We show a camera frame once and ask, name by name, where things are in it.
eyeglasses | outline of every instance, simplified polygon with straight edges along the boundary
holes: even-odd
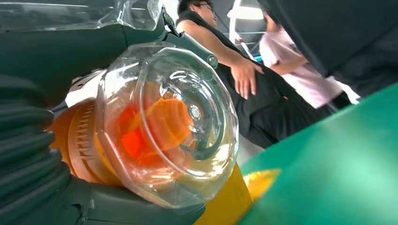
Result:
[[[213,6],[208,3],[196,4],[195,6],[197,6],[197,7],[206,6],[206,8],[208,8],[210,11],[214,12]]]

white t-shirt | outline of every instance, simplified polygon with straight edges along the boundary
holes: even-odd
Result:
[[[260,41],[260,55],[269,68],[277,63],[290,63],[302,56],[283,29],[264,34]],[[333,77],[323,78],[309,63],[282,77],[315,109],[343,92]]]

teal plastic sheet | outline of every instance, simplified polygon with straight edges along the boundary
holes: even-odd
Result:
[[[283,171],[240,225],[398,224],[398,84],[252,158]]]

transparent plastic dome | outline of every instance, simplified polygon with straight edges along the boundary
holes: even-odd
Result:
[[[97,135],[124,186],[158,205],[204,203],[230,176],[236,112],[215,71],[166,42],[132,45],[102,77]]]

man's arm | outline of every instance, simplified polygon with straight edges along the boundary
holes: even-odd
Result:
[[[193,21],[181,21],[177,29],[188,33],[211,51],[217,57],[219,63],[231,68],[231,74],[235,80],[235,90],[238,94],[246,99],[249,98],[249,93],[256,94],[255,71],[263,74],[261,67],[226,47],[211,31]]]
[[[307,59],[304,56],[294,60],[293,62],[289,63],[280,63],[277,62],[276,64],[271,66],[271,69],[274,70],[279,75],[285,75],[293,72],[295,69],[303,66],[304,64],[308,63]]]
[[[211,31],[197,25],[190,20],[184,20],[177,26],[178,30],[188,33],[193,39],[211,51],[218,59],[219,63],[228,67],[233,67],[243,57],[226,47]]]

